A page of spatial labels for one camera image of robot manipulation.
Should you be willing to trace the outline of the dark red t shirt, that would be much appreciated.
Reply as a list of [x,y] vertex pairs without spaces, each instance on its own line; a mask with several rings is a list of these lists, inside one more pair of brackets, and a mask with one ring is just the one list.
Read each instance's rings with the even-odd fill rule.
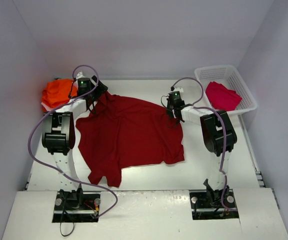
[[183,130],[166,110],[141,99],[105,92],[88,117],[79,118],[78,149],[90,169],[88,180],[119,187],[122,169],[184,161]]

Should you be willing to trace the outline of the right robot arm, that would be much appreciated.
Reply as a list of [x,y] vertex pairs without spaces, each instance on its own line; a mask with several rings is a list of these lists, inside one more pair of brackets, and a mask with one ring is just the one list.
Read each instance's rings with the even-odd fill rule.
[[211,206],[217,206],[229,191],[229,159],[238,140],[231,119],[225,110],[185,104],[179,91],[170,92],[166,99],[167,114],[178,122],[199,125],[204,146],[214,154],[210,163],[210,175],[203,184],[206,187],[206,202]]

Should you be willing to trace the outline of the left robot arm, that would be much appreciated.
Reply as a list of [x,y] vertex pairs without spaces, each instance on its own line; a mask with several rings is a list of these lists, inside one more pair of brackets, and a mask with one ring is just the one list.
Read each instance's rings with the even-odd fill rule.
[[65,191],[77,190],[80,184],[73,160],[75,120],[86,111],[94,110],[99,97],[108,90],[95,75],[89,78],[79,72],[74,82],[77,97],[50,113],[42,123],[42,146],[51,154],[59,170],[60,188]]

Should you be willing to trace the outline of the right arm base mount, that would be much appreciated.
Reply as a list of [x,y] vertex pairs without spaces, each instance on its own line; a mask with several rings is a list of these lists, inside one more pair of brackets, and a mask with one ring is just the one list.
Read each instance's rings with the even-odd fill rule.
[[194,221],[238,219],[239,213],[233,190],[213,190],[204,181],[204,190],[190,190],[191,216]]

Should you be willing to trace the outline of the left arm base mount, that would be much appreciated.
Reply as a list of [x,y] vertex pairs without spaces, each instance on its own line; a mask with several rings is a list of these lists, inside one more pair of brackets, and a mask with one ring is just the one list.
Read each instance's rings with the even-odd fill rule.
[[52,222],[59,224],[60,235],[70,236],[77,223],[97,223],[101,195],[96,192],[84,192],[82,188],[57,192],[54,201]]

